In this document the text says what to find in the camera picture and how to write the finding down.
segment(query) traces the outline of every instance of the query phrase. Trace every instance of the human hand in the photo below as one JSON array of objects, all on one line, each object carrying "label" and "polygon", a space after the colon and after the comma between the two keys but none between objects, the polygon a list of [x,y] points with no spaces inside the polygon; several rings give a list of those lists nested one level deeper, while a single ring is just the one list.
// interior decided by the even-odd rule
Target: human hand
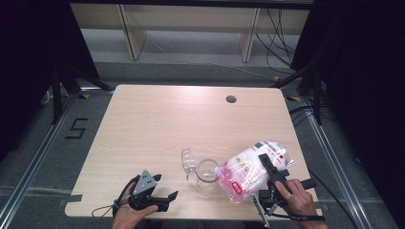
[{"label": "human hand", "polygon": [[[288,204],[288,206],[284,207],[284,210],[289,215],[318,216],[312,195],[304,189],[299,179],[291,179],[287,181],[287,186],[290,191],[279,181],[276,181],[275,185]],[[306,229],[328,228],[327,224],[323,221],[311,220],[295,222]]]},{"label": "human hand", "polygon": [[[132,183],[125,191],[124,196],[130,195],[131,189],[135,183]],[[158,211],[157,205],[149,206],[140,211],[134,210],[128,203],[120,205],[114,217],[112,229],[134,229],[138,223],[145,217]]]}]

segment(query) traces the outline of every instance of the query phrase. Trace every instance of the snack bag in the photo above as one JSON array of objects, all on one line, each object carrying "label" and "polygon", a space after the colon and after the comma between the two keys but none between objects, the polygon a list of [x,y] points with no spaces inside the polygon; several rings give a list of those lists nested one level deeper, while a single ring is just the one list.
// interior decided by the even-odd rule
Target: snack bag
[{"label": "snack bag", "polygon": [[272,140],[259,141],[232,157],[215,169],[218,181],[228,193],[231,202],[242,202],[269,180],[268,173],[259,159],[262,154],[268,154],[279,171],[285,170],[294,162],[289,158],[286,149]]}]

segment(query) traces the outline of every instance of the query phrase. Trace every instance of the wire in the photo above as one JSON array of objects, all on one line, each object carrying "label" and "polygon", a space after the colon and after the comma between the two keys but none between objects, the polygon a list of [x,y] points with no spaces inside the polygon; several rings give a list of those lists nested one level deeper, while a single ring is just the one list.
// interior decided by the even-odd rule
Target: wire
[{"label": "wire", "polygon": [[[292,62],[292,57],[291,57],[291,55],[295,52],[295,50],[292,49],[290,46],[288,46],[288,45],[286,44],[286,40],[284,39],[283,24],[281,23],[281,17],[282,17],[283,10],[282,10],[282,9],[278,9],[278,13],[279,13],[279,16],[278,16],[278,19],[279,19],[279,20],[278,20],[278,23],[277,23],[277,26],[276,26],[275,23],[274,23],[274,21],[273,21],[273,18],[271,17],[271,14],[270,14],[269,9],[267,9],[268,18],[270,19],[271,24],[273,25],[273,28],[274,28],[274,30],[275,30],[275,34],[273,35],[273,38],[270,38],[270,36],[268,36],[268,38],[270,38],[270,40],[271,40],[271,44],[270,44],[269,47],[271,47],[271,45],[274,44],[274,45],[275,45],[277,48],[279,48],[280,50],[285,51],[285,52],[286,52],[286,55],[287,55],[287,57],[288,57],[288,60],[289,60],[289,64],[288,64],[288,65],[290,65],[290,63]],[[284,46],[283,48],[281,48],[281,47],[278,46],[276,43],[274,43],[274,39],[275,39],[276,35],[279,37],[280,41],[282,42],[282,44],[283,44],[283,46]]]},{"label": "wire", "polygon": [[255,34],[256,34],[256,37],[259,39],[259,41],[262,43],[262,45],[265,46],[265,48],[266,48],[269,52],[271,52],[273,55],[275,55],[277,58],[279,58],[280,61],[282,61],[284,64],[286,64],[287,66],[290,66],[290,64],[289,64],[285,59],[283,59],[280,55],[278,55],[276,52],[274,52],[273,50],[271,50],[270,47],[268,47],[268,46],[265,44],[265,42],[262,41],[262,39],[260,38],[259,34],[257,34],[257,33],[255,33]]},{"label": "wire", "polygon": [[354,228],[358,229],[357,224],[355,224],[354,219],[352,216],[349,214],[349,212],[346,210],[346,208],[343,206],[343,204],[337,199],[336,195],[331,191],[330,188],[317,176],[311,169],[308,169],[309,173],[312,174],[321,184],[324,186],[324,188],[330,193],[330,195],[334,198],[334,200],[339,204],[339,206],[342,208],[343,212],[348,216],[348,218],[351,220]]},{"label": "wire", "polygon": [[301,119],[299,122],[294,124],[294,127],[298,126],[301,122],[303,122],[305,119],[307,119],[308,117],[310,117],[311,115],[313,115],[313,113],[308,114],[307,116],[305,116],[303,119]]},{"label": "wire", "polygon": [[[161,46],[159,46],[159,45],[157,44],[157,42],[156,42],[152,37],[149,36],[149,39],[152,41],[152,43],[153,43],[160,51],[162,51],[163,53],[167,53]],[[173,59],[173,58],[170,58],[170,57],[168,57],[168,58],[171,59],[171,60],[174,61],[174,62],[177,62],[177,63],[186,63],[186,64],[192,64],[192,65],[208,65],[208,66],[217,66],[217,67],[221,67],[221,68],[228,68],[228,69],[233,69],[233,70],[240,71],[240,72],[242,72],[242,73],[258,75],[258,76],[264,77],[264,78],[266,78],[266,79],[275,81],[273,78],[271,78],[271,77],[269,77],[269,76],[266,76],[266,75],[264,75],[264,74],[251,73],[251,72],[248,72],[248,71],[245,71],[245,70],[236,68],[236,67],[232,67],[232,66],[217,65],[217,64],[214,64],[214,63],[206,63],[206,62],[205,62],[205,63],[197,63],[197,62],[184,61],[184,60],[181,61],[181,60]]]},{"label": "wire", "polygon": [[[113,209],[113,207],[114,207],[114,205],[108,205],[108,206],[96,208],[96,209],[93,210],[93,212],[92,212],[92,217],[93,217],[93,218],[97,218],[97,219],[103,218],[105,215],[107,215],[107,213],[109,213],[109,212],[111,211],[111,209]],[[101,209],[104,209],[104,208],[109,208],[109,209],[108,209],[103,215],[101,215],[100,217],[96,217],[96,216],[95,216],[95,212],[96,212],[96,211],[99,211],[99,210],[101,210]]]}]

